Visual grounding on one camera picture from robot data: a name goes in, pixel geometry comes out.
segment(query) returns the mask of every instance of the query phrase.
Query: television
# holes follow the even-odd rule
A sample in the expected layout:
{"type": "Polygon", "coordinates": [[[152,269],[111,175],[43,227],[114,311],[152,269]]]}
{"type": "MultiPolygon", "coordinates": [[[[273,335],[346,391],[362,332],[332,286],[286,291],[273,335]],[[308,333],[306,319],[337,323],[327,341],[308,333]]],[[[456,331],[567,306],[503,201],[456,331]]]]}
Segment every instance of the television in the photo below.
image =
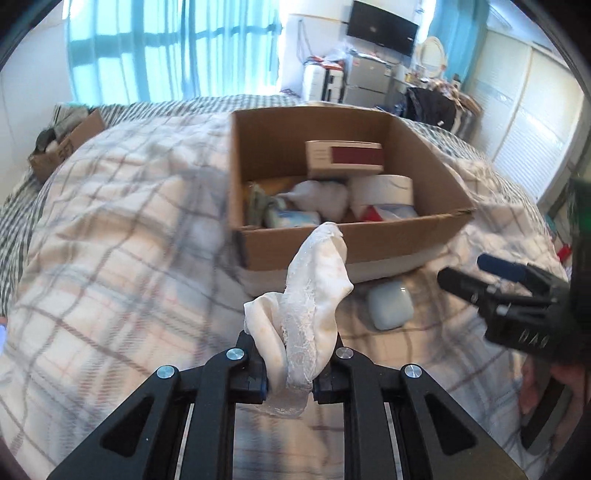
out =
{"type": "Polygon", "coordinates": [[[418,25],[373,5],[353,2],[347,35],[360,38],[381,47],[396,50],[403,55],[413,54],[418,25]]]}

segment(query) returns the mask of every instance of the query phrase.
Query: cardboard box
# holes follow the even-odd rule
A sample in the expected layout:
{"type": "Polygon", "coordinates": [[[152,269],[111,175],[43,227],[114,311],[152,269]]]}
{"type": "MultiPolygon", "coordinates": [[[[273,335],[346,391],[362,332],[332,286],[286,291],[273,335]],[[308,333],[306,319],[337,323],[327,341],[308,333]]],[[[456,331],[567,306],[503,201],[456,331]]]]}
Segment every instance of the cardboard box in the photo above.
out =
{"type": "Polygon", "coordinates": [[[313,227],[245,225],[242,185],[305,176],[306,141],[379,143],[384,173],[413,180],[419,218],[339,225],[353,283],[419,267],[435,258],[472,218],[472,202],[451,173],[415,133],[388,113],[322,106],[244,110],[232,115],[231,135],[228,218],[241,263],[239,275],[251,295],[283,291],[285,271],[313,227]]]}
{"type": "Polygon", "coordinates": [[[84,143],[97,136],[105,129],[100,112],[95,110],[70,135],[60,143],[57,150],[51,153],[33,153],[29,156],[29,163],[35,176],[41,183],[45,183],[55,169],[64,163],[84,143]]]}

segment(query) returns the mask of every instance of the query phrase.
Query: gray drawer unit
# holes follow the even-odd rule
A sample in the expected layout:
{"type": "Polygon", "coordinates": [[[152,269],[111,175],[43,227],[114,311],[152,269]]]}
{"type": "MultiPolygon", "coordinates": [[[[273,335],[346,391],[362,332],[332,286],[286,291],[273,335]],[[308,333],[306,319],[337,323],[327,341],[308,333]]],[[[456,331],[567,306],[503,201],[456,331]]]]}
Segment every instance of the gray drawer unit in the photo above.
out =
{"type": "Polygon", "coordinates": [[[349,55],[347,56],[346,73],[347,85],[386,93],[392,69],[389,65],[377,60],[349,55]]]}
{"type": "Polygon", "coordinates": [[[349,85],[345,87],[345,95],[343,96],[343,103],[345,105],[364,106],[367,108],[383,105],[385,100],[385,93],[349,85]]]}

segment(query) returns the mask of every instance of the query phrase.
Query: bed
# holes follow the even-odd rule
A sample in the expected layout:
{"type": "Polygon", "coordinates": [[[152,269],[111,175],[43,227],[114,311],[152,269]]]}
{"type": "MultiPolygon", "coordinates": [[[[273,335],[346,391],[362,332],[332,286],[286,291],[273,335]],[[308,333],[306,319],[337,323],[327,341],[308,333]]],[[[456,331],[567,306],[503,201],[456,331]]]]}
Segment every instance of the bed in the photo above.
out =
{"type": "Polygon", "coordinates": [[[41,184],[29,168],[0,206],[0,317],[22,275],[30,235],[43,212],[41,184]]]}
{"type": "MultiPolygon", "coordinates": [[[[225,228],[228,112],[295,105],[240,96],[105,106],[107,131],[85,144],[32,200],[2,288],[9,339],[0,357],[0,427],[32,480],[45,478],[160,365],[203,364],[242,330],[250,298],[225,228]]],[[[522,357],[485,343],[476,311],[442,292],[446,265],[477,271],[483,252],[564,276],[544,222],[516,185],[446,131],[413,122],[477,211],[437,259],[402,275],[415,318],[369,327],[367,285],[337,310],[346,345],[376,363],[416,362],[531,479],[547,455],[519,441],[522,357]]],[[[342,409],[309,403],[298,420],[236,412],[234,478],[341,478],[342,409]]]]}

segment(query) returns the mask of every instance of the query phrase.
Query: hand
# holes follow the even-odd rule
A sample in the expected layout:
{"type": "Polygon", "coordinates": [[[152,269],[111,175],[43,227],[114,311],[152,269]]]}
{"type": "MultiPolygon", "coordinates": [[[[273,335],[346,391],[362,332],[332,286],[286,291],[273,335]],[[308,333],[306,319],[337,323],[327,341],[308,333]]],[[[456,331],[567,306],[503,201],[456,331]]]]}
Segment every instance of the hand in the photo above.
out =
{"type": "MultiPolygon", "coordinates": [[[[528,356],[521,369],[523,374],[523,385],[519,394],[519,407],[523,415],[527,415],[540,401],[539,387],[535,380],[534,361],[528,356]]],[[[552,439],[552,451],[559,452],[573,433],[581,415],[585,396],[585,369],[580,365],[553,365],[550,374],[560,383],[570,387],[573,391],[573,399],[570,402],[564,418],[560,422],[552,439]]]]}

